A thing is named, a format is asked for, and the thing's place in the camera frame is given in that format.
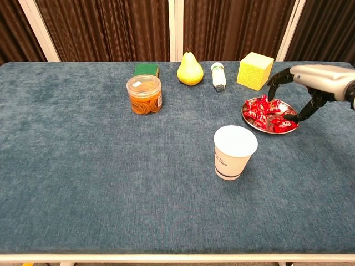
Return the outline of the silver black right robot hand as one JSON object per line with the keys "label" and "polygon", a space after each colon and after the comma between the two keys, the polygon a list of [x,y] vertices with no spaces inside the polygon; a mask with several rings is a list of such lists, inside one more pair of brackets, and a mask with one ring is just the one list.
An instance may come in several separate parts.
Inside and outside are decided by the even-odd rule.
{"label": "silver black right robot hand", "polygon": [[284,115],[287,120],[296,123],[304,121],[331,101],[347,101],[351,109],[354,109],[354,69],[322,64],[286,68],[269,79],[268,101],[274,99],[280,85],[291,82],[305,86],[311,100],[298,114]]}

